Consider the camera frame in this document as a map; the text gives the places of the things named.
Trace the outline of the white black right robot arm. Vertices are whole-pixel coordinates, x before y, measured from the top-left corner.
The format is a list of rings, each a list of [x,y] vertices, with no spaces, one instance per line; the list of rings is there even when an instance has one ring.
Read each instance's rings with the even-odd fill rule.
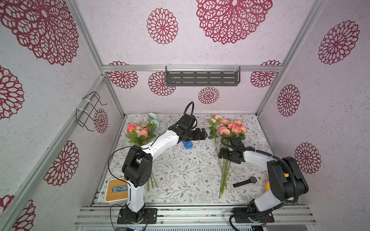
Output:
[[[295,204],[299,196],[308,193],[308,184],[293,157],[280,158],[251,148],[221,148],[218,157],[236,164],[252,163],[268,173],[269,189],[249,202],[250,214],[268,213],[284,205]]]

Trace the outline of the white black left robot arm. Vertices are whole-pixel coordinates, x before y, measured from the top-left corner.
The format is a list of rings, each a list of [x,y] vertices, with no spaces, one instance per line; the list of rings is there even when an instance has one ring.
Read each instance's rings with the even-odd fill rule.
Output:
[[[144,207],[144,185],[151,177],[152,164],[157,157],[182,141],[202,141],[207,137],[205,128],[186,131],[175,128],[165,131],[149,144],[130,147],[122,166],[124,178],[129,185],[128,209],[137,213]]]

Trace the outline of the mixed pastel flower bouquet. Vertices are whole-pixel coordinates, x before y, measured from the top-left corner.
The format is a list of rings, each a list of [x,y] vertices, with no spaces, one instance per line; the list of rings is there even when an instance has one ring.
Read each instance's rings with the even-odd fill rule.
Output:
[[[129,143],[141,147],[150,143],[156,137],[155,131],[160,126],[157,115],[149,113],[146,117],[145,123],[139,121],[136,124],[131,123],[127,126],[125,137],[129,139]]]

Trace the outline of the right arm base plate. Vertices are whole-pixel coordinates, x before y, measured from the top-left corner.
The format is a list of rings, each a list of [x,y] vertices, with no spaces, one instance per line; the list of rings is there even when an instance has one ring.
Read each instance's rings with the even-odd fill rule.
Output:
[[[271,211],[258,212],[250,205],[241,208],[233,208],[236,223],[273,223],[275,219]]]

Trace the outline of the pink rose bouquet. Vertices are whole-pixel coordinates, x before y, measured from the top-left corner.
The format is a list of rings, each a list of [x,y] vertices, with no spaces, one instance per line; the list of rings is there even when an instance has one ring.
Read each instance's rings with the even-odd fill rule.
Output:
[[[247,129],[242,120],[231,121],[228,118],[222,118],[220,115],[211,115],[211,118],[207,120],[207,125],[211,130],[208,139],[214,140],[216,157],[221,170],[219,188],[219,199],[221,199],[227,189],[227,178],[231,168],[230,160],[221,160],[221,148],[227,148],[227,145],[230,144],[229,138],[245,139]]]

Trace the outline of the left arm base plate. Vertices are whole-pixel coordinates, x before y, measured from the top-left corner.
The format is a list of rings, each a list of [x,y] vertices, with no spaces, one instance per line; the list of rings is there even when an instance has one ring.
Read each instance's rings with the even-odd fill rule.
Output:
[[[156,208],[142,208],[133,212],[126,206],[119,211],[117,224],[156,224],[158,210]]]

